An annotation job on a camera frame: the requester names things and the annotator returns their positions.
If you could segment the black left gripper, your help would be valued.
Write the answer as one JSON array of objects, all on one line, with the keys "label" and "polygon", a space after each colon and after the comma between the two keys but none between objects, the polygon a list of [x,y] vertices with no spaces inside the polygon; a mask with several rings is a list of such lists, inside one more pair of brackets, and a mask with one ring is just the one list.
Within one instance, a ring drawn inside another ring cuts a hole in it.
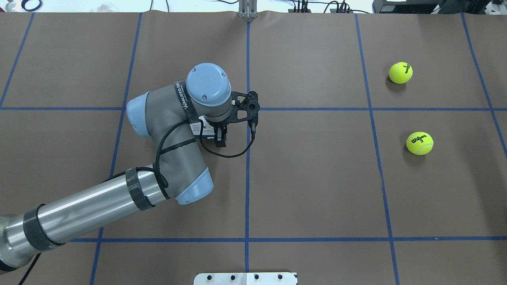
[{"label": "black left gripper", "polygon": [[214,145],[216,148],[227,147],[227,125],[231,123],[231,115],[212,117],[206,115],[206,121],[214,128]]}]

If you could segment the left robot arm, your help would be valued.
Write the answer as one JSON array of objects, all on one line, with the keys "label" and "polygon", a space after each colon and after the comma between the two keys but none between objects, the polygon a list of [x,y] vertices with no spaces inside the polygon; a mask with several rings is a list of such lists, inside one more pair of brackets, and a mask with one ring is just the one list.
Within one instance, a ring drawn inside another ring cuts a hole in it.
[{"label": "left robot arm", "polygon": [[213,63],[192,68],[184,80],[130,100],[126,114],[135,132],[150,137],[154,163],[23,215],[1,217],[1,274],[26,266],[36,254],[54,250],[116,220],[174,198],[187,205],[214,188],[191,124],[203,116],[225,119],[232,111],[227,73]]}]

